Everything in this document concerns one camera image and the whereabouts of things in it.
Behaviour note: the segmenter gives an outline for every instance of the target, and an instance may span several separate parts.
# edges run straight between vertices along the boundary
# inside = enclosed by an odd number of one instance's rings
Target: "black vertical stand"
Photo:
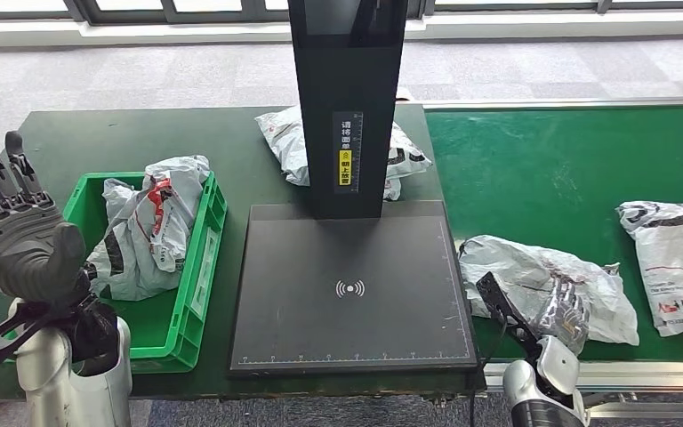
[[[318,219],[381,216],[406,0],[290,0]]]

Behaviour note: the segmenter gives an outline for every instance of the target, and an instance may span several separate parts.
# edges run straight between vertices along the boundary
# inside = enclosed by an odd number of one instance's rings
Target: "green bin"
[[[139,189],[142,172],[87,173],[72,192],[64,217],[82,231],[87,253],[108,226],[103,182],[116,178]],[[195,367],[226,216],[215,175],[205,181],[189,236],[179,287],[137,302],[105,300],[129,325],[133,374],[187,372]]]

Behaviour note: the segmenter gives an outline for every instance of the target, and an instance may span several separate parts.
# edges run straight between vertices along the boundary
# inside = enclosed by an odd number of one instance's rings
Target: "floor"
[[[419,100],[683,96],[683,40],[589,43],[409,43],[400,86]],[[161,109],[297,102],[288,44],[0,50],[3,134],[33,110]],[[677,399],[656,396],[652,399]],[[501,395],[477,401],[477,426],[509,426]],[[465,399],[418,397],[134,401],[135,427],[464,426]],[[26,425],[23,403],[0,404],[0,426]],[[683,422],[596,421],[606,427]]]
[[[408,43],[399,83],[420,100],[683,96],[683,40]],[[295,102],[289,44],[0,51],[0,147],[32,110]]]

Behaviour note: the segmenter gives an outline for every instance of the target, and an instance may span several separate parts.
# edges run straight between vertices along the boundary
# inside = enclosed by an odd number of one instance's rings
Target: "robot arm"
[[[507,323],[507,332],[526,352],[524,360],[512,362],[503,376],[504,393],[515,427],[585,427],[583,397],[576,389],[580,362],[553,335],[538,336],[487,273],[476,284],[491,317]],[[574,310],[581,310],[573,304]],[[567,316],[584,319],[585,316]]]
[[[89,292],[83,237],[41,188],[18,133],[6,134],[6,152],[20,188],[0,159],[0,292],[15,298],[0,364],[16,358],[30,425],[129,425],[129,328]]]

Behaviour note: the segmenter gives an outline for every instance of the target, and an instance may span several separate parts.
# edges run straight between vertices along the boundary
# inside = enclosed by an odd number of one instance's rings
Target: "white plastic package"
[[[310,185],[300,106],[278,113],[267,113],[256,117],[255,121],[258,122],[271,152],[281,164],[281,171],[286,175],[286,180],[294,185]],[[394,123],[391,127],[389,163],[383,198],[399,199],[402,188],[399,179],[413,173],[424,172],[430,165],[431,161]]]
[[[138,301],[179,285],[209,173],[203,156],[173,157],[145,168],[141,191],[104,182],[108,228],[85,264],[93,292]]]
[[[628,202],[616,211],[635,240],[655,328],[683,333],[683,204]]]
[[[639,345],[638,318],[624,295],[618,264],[601,268],[572,254],[493,236],[465,241],[459,262],[474,316],[490,317],[475,286],[489,271],[528,321],[548,309],[559,284],[572,285],[590,313],[591,340]]]

